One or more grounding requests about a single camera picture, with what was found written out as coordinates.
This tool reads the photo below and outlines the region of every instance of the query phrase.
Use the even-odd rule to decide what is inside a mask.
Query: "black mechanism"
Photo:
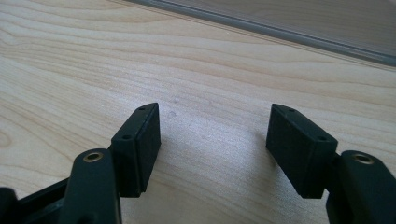
[[[119,224],[120,196],[139,197],[161,145],[158,104],[136,109],[108,149],[76,157],[70,178],[18,200],[0,188],[0,223]],[[332,224],[396,224],[396,180],[379,159],[338,155],[337,140],[297,110],[273,105],[266,146],[303,198],[321,198]]]
[[[13,189],[0,188],[0,223],[121,223],[120,196],[146,191],[160,145],[158,104],[140,106],[108,150],[76,157],[70,178],[21,200]]]
[[[332,224],[395,224],[396,180],[379,159],[339,156],[337,140],[297,110],[272,105],[266,147],[303,198],[321,198]]]

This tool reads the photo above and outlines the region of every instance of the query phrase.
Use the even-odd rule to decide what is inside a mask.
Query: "mounting hole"
[[[84,157],[85,162],[99,161],[103,158],[102,152],[92,152]]]
[[[318,140],[320,140],[320,141],[327,141],[327,138],[326,138],[326,137],[323,137],[323,136],[318,136]]]
[[[96,220],[97,218],[95,214],[85,214],[78,219],[78,224],[94,224],[96,223]]]
[[[362,155],[362,154],[354,154],[352,157],[353,157],[353,159],[354,159],[355,161],[358,161],[358,162],[363,163],[363,164],[366,164],[366,165],[374,164],[373,159],[371,159],[371,158],[368,157],[368,156],[364,156],[364,155]]]
[[[132,138],[132,136],[129,135],[129,134],[125,134],[125,135],[122,137],[122,139],[125,139],[125,140],[131,139],[131,138]]]

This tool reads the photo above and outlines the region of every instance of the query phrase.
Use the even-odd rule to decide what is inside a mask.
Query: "wood grain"
[[[138,5],[0,4],[0,185],[19,197],[151,102],[163,145],[124,223],[327,223],[325,199],[300,199],[265,149],[272,103],[396,174],[392,68]]]

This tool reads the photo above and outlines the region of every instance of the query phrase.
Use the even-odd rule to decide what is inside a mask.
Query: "rectangular black block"
[[[321,198],[337,140],[297,110],[272,105],[266,147],[303,198]]]
[[[111,139],[121,197],[145,192],[161,145],[158,104],[143,105],[129,117]]]

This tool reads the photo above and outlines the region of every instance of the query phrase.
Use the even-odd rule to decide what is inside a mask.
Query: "black plastic bracket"
[[[379,159],[339,156],[337,140],[297,110],[272,105],[266,147],[303,198],[321,198],[332,224],[395,224],[396,180]]]
[[[140,106],[108,150],[76,157],[70,178],[20,200],[0,188],[0,223],[121,223],[119,197],[146,191],[160,146],[159,106]]]

